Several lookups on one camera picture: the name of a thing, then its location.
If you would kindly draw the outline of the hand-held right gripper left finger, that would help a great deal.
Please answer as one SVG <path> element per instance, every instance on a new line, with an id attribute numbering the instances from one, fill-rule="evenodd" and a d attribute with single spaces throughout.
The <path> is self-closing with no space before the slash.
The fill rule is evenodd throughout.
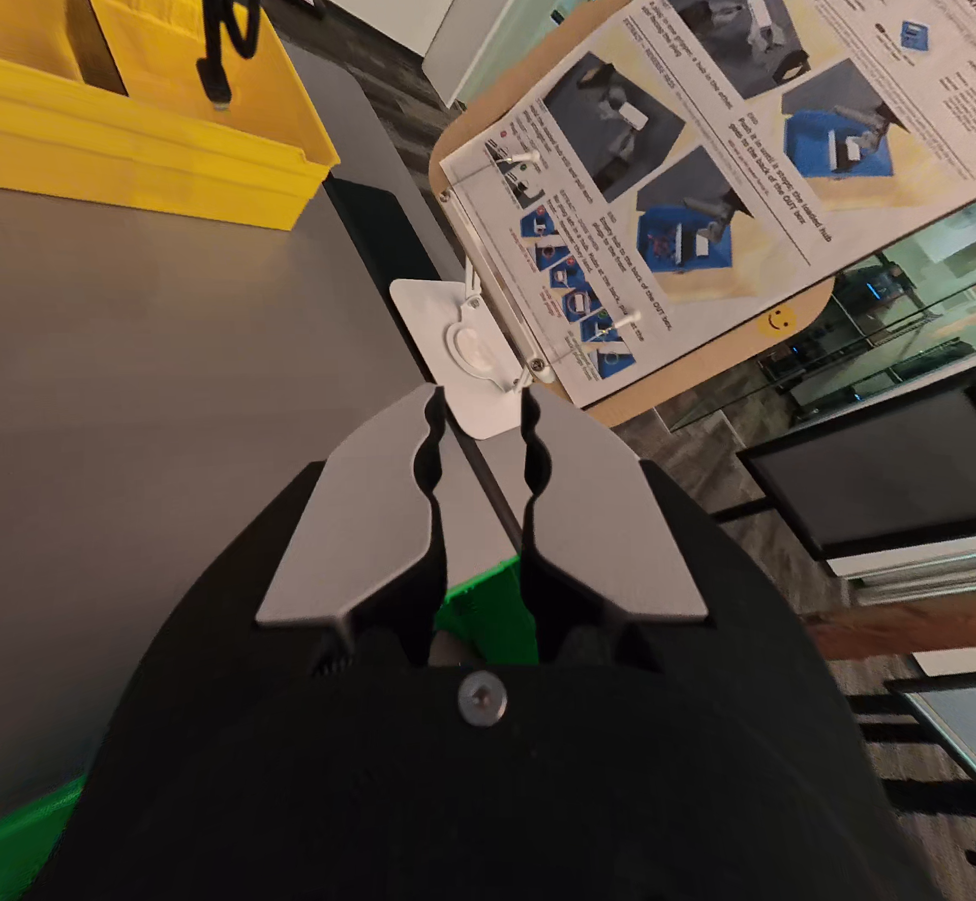
<path id="1" fill-rule="evenodd" d="M 431 630 L 447 590 L 435 489 L 444 390 L 422 384 L 329 455 L 256 613 L 261 626 Z"/>

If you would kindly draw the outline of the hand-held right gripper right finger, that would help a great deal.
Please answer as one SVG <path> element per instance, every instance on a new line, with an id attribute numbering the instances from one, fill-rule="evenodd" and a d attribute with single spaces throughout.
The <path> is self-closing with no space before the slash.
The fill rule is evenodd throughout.
<path id="1" fill-rule="evenodd" d="M 709 614 L 641 467 L 616 434 L 542 385 L 521 394 L 524 478 L 531 492 L 523 555 L 586 600 L 638 622 Z"/>

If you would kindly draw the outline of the green plastic bin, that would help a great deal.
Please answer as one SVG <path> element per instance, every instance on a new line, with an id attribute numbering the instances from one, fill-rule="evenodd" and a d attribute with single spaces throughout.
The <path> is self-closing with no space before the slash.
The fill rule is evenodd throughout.
<path id="1" fill-rule="evenodd" d="M 435 628 L 458 638 L 483 658 L 503 665 L 538 663 L 535 622 L 519 585 L 514 556 L 447 590 Z M 1 898 L 20 899 L 50 857 L 82 793 L 80 774 L 45 796 L 2 813 Z"/>

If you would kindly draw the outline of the yellow plastic bin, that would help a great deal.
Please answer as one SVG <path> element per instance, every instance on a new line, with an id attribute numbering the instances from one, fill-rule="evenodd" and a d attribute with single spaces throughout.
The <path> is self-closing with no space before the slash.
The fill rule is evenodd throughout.
<path id="1" fill-rule="evenodd" d="M 288 231 L 340 163 L 275 29 L 227 35 L 226 111 L 206 98 L 201 0 L 91 0 L 128 90 L 83 83 L 65 0 L 1 2 L 1 186 Z"/>

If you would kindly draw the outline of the white stand base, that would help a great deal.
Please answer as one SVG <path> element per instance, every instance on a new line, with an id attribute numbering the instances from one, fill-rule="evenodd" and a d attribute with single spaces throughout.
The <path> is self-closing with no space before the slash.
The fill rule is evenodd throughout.
<path id="1" fill-rule="evenodd" d="M 401 277 L 389 295 L 457 425 L 472 439 L 515 429 L 521 393 L 533 382 L 555 382 L 514 311 L 502 307 L 509 324 L 496 318 L 470 260 L 462 282 Z"/>

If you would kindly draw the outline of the instruction sheet on stand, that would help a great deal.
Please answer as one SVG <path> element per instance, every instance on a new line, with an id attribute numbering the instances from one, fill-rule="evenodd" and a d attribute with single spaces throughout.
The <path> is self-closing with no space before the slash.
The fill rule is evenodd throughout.
<path id="1" fill-rule="evenodd" d="M 522 333 L 523 337 L 532 334 L 521 313 L 510 300 L 504 280 L 486 259 L 483 248 L 461 211 L 457 197 L 449 193 L 449 184 L 441 169 L 441 161 L 501 119 L 536 81 L 629 2 L 630 0 L 594 0 L 576 7 L 561 25 L 551 29 L 521 61 L 508 67 L 493 84 L 470 102 L 465 111 L 457 115 L 442 132 L 433 148 L 429 181 L 440 211 L 460 240 L 466 261 L 470 260 L 479 274 L 482 290 L 489 298 L 490 306 L 495 309 L 496 316 L 500 321 L 509 324 L 511 318 L 503 315 L 502 307 L 511 308 L 527 329 Z M 782 303 L 796 311 L 797 332 L 804 330 L 820 315 L 834 290 L 834 282 L 835 279 L 830 277 Z M 787 339 L 776 341 L 759 330 L 758 322 L 768 311 L 692 351 L 663 370 L 628 385 L 609 398 L 585 407 L 585 411 L 605 427 L 615 428 L 739 363 L 754 358 L 774 344 Z"/>

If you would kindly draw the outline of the black monitor on stand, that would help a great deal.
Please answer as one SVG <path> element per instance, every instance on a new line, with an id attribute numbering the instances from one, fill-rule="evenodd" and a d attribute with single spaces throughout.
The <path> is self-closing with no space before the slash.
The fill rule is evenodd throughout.
<path id="1" fill-rule="evenodd" d="M 760 498 L 818 561 L 975 534 L 975 371 L 964 369 L 738 453 Z"/>

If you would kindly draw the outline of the black mat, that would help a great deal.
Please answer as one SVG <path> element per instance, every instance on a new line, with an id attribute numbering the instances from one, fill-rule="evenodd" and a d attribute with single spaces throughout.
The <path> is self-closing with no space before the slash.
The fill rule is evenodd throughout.
<path id="1" fill-rule="evenodd" d="M 398 279 L 439 281 L 433 260 L 390 191 L 329 175 L 323 188 L 363 261 L 387 312 L 423 378 L 434 382 L 412 334 L 395 305 L 390 285 Z"/>

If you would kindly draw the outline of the printed instruction sheet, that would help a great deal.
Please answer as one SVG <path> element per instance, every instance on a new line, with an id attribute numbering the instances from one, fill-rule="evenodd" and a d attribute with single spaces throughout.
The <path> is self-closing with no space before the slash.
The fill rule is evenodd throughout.
<path id="1" fill-rule="evenodd" d="M 440 168 L 591 407 L 974 204 L 975 0 L 631 0 Z"/>

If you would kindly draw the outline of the dark bin divider panel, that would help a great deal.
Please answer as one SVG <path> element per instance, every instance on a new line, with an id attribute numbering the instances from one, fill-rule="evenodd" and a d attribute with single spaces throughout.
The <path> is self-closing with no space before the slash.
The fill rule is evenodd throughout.
<path id="1" fill-rule="evenodd" d="M 128 90 L 92 0 L 65 0 L 65 15 L 67 41 L 83 83 L 127 98 Z"/>

